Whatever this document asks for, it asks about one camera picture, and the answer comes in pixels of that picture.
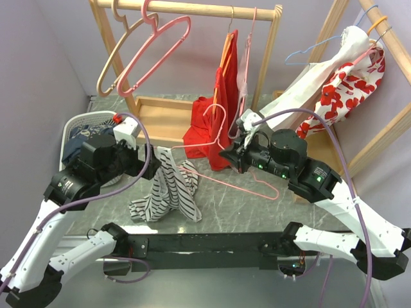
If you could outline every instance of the marble table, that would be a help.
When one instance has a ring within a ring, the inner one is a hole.
[[[159,96],[165,98],[195,100],[198,95]],[[263,96],[261,104],[270,102],[270,96]],[[92,99],[89,111],[113,110],[127,111],[124,99],[118,96]],[[180,164],[186,156],[183,150],[176,149],[175,161]],[[276,192],[264,184],[254,181],[250,173],[239,175],[231,169],[213,172],[207,159],[191,160],[199,173],[227,182],[238,187],[275,197]],[[85,235],[90,228],[101,228],[108,222],[122,226],[132,234],[142,233],[219,233],[219,232],[282,232],[290,221],[298,221],[321,230],[347,230],[347,228],[328,214],[312,204],[296,202],[286,188],[286,181],[278,177],[253,169],[259,180],[266,181],[276,187],[279,197],[269,200],[247,192],[239,191],[225,185],[201,178],[195,202],[202,212],[202,220],[194,223],[179,211],[168,213],[160,221],[154,223],[134,223],[130,218],[128,204],[146,196],[151,188],[147,180],[140,180],[128,190],[114,197],[91,202],[84,215],[70,229],[68,235]],[[121,180],[102,189],[106,193],[126,185],[132,179],[124,175]]]

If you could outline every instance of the white garment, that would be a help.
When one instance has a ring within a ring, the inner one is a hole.
[[[169,148],[157,147],[161,167],[157,170],[148,196],[134,200],[129,209],[134,221],[157,221],[171,210],[180,210],[194,222],[201,220],[201,212],[193,196],[198,187],[198,176],[179,169]],[[183,168],[196,171],[194,165],[185,160]]]
[[[307,71],[305,69],[300,74],[298,81],[281,96],[261,109],[260,112],[267,117],[286,109],[303,108],[306,102],[315,99],[321,86],[337,67],[354,61],[366,52],[368,48],[369,38],[366,32],[357,26],[347,27],[342,33],[340,51],[332,59],[316,65],[310,65]],[[290,128],[298,116],[299,114],[295,112],[284,114],[269,120],[267,123],[273,130]]]

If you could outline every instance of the red garment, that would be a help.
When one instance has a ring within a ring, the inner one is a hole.
[[[227,96],[225,91],[225,83],[222,74],[222,69],[217,70],[216,76],[216,88],[217,90],[217,103],[224,107],[225,111],[228,112]],[[205,116],[203,116],[204,111],[209,105],[213,104],[213,97],[204,98],[199,97],[193,103],[193,109],[191,112],[191,127],[188,129],[183,137],[184,145],[200,144],[213,142],[218,134],[223,121],[224,113],[221,108],[216,108],[214,113],[214,119],[212,111],[208,111]],[[224,121],[223,129],[220,135],[220,144],[226,148],[230,145],[231,140],[228,138],[229,122],[227,119]],[[200,158],[208,157],[211,169],[213,171],[220,171],[229,165],[229,162],[224,158],[219,156],[221,148],[217,143],[211,146],[199,146],[185,148],[187,158]]]
[[[231,139],[228,138],[229,126],[234,119],[238,104],[238,88],[237,88],[237,37],[238,30],[232,33],[232,40],[225,57],[223,67],[219,67],[216,72],[216,83],[214,88],[217,89],[216,103],[224,107],[227,113],[227,118],[223,124],[223,129],[220,135],[220,144],[226,148],[231,144]],[[221,108],[216,107],[213,115],[212,111],[208,111],[203,117],[206,108],[213,104],[213,97],[200,97],[193,103],[191,111],[191,127],[183,137],[184,145],[193,145],[201,143],[213,142],[218,134],[223,121],[224,113]],[[229,162],[219,156],[222,150],[217,143],[211,146],[199,146],[185,148],[187,158],[208,157],[211,169],[220,171],[229,166]]]

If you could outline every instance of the white laundry basket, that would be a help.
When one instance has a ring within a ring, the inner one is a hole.
[[[72,117],[66,123],[66,125],[64,126],[62,148],[60,152],[60,166],[59,166],[60,171],[64,169],[64,164],[62,163],[64,145],[69,140],[71,131],[77,126],[81,126],[81,125],[98,125],[104,121],[112,119],[115,114],[116,113],[113,111],[89,112],[86,114],[76,115],[75,117]],[[121,176],[117,176],[116,178],[113,178],[111,181],[103,185],[103,187],[110,186],[112,184],[117,183],[120,180],[120,178]]]

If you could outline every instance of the striped cloth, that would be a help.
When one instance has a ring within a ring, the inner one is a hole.
[[[161,167],[157,170],[148,196],[131,201],[129,208],[133,221],[157,221],[171,210],[180,210],[194,222],[201,220],[201,212],[193,196],[198,187],[198,176],[179,169],[169,148],[157,147]],[[181,167],[196,171],[185,160]]]

